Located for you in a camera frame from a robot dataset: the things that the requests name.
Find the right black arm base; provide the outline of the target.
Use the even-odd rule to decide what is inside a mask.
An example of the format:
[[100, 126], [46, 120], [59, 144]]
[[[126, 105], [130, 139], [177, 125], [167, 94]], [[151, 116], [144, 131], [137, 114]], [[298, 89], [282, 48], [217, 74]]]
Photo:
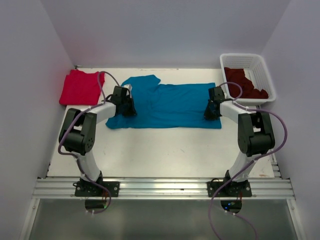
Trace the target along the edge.
[[[212, 197], [218, 188], [230, 179], [229, 176], [225, 176], [223, 180], [213, 178], [206, 183], [207, 193], [209, 197]], [[243, 182], [232, 181], [217, 194], [218, 198], [227, 198], [226, 200], [220, 200], [220, 205], [224, 211], [237, 214], [241, 211], [243, 206], [243, 198], [252, 197], [252, 189], [248, 180]]]

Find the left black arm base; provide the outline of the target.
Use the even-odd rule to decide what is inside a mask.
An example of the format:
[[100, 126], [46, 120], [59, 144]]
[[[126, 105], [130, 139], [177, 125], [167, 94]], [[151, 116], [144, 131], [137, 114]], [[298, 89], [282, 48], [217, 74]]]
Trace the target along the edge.
[[119, 181], [104, 181], [102, 176], [95, 183], [80, 178], [72, 185], [75, 187], [76, 197], [85, 197], [85, 209], [91, 214], [105, 211], [112, 198], [117, 198], [120, 191]]

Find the blue t shirt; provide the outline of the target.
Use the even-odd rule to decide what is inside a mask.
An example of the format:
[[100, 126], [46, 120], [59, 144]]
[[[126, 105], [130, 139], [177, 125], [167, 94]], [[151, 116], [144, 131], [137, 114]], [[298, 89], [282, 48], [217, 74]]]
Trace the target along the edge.
[[210, 88], [215, 83], [162, 84], [155, 75], [130, 77], [123, 85], [132, 86], [131, 95], [137, 115], [119, 114], [105, 125], [111, 129], [221, 129], [219, 119], [206, 120]]

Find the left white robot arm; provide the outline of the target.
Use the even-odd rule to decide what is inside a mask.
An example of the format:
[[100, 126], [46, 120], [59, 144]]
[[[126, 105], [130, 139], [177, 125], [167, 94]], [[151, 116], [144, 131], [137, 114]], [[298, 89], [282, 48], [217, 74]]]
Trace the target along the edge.
[[102, 172], [93, 154], [97, 124], [119, 115], [137, 115], [130, 84], [115, 86], [113, 93], [97, 105], [86, 109], [70, 108], [60, 130], [58, 153], [76, 160], [80, 178], [88, 182], [87, 192], [95, 197], [101, 195], [104, 190], [104, 184], [100, 181]]

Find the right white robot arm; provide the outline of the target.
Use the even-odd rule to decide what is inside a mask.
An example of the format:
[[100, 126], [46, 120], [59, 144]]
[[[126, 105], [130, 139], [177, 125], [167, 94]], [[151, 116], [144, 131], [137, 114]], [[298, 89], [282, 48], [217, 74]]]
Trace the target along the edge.
[[248, 179], [249, 173], [260, 157], [264, 157], [275, 146], [275, 137], [270, 114], [238, 105], [225, 98], [221, 87], [208, 90], [209, 100], [204, 111], [207, 121], [226, 117], [237, 124], [237, 144], [239, 153], [232, 167], [226, 172], [227, 181], [223, 183], [223, 192], [235, 196], [240, 183]]

